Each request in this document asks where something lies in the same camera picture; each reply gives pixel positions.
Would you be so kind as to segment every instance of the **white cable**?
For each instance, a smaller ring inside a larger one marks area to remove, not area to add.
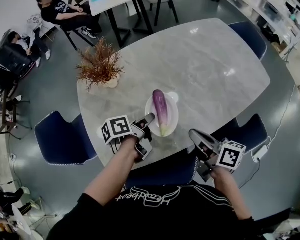
[[[269,150],[269,147],[270,147],[271,143],[272,143],[272,142],[275,140],[275,138],[277,137],[278,131],[279,131],[281,125],[282,125],[282,122],[283,122],[284,117],[285,117],[285,115],[286,115],[286,112],[287,112],[287,110],[288,110],[289,104],[291,103],[292,96],[293,96],[294,93],[295,93],[295,88],[296,88],[296,84],[294,84],[294,86],[293,86],[293,89],[292,89],[292,93],[291,93],[289,102],[288,102],[288,104],[286,105],[285,111],[283,112],[282,118],[281,118],[281,120],[280,120],[279,127],[276,129],[273,139],[271,139],[271,137],[268,136],[268,137],[270,138],[270,142],[269,142],[269,144],[268,144],[268,146],[267,146],[268,150]]]

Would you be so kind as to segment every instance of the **blue chair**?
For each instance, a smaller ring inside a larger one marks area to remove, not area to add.
[[[243,144],[246,146],[245,153],[249,153],[267,140],[268,133],[260,116],[255,114],[244,126],[240,127],[235,118],[211,136],[219,142],[227,138],[229,141]]]
[[[186,148],[158,162],[132,170],[125,183],[125,188],[189,184],[195,177],[197,166],[197,156],[194,153],[188,154]]]
[[[50,165],[83,165],[97,157],[81,114],[69,123],[54,111],[36,125],[34,133],[43,158]]]
[[[229,24],[228,26],[250,46],[260,61],[264,58],[267,52],[267,44],[251,22],[237,22]]]

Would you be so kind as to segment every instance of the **purple eggplant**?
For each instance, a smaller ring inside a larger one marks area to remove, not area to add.
[[[161,90],[154,90],[152,98],[158,116],[160,133],[164,137],[168,130],[168,107],[165,94]]]

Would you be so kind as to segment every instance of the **gray table top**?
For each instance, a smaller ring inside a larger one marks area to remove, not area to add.
[[[179,122],[168,137],[152,135],[153,151],[140,168],[169,157],[193,143],[188,132],[218,130],[251,105],[270,84],[250,47],[220,19],[181,24],[150,35],[121,50],[124,66],[116,88],[77,83],[82,118],[103,165],[113,157],[97,135],[107,118],[141,119],[156,89],[175,92]]]

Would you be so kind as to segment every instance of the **potted plant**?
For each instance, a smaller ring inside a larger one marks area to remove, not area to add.
[[[93,85],[109,88],[118,85],[120,73],[124,69],[123,66],[118,65],[120,52],[116,52],[112,44],[107,44],[104,37],[93,47],[92,52],[88,47],[85,52],[80,52],[80,56],[81,64],[76,66],[79,69],[78,78],[86,81],[88,91]]]

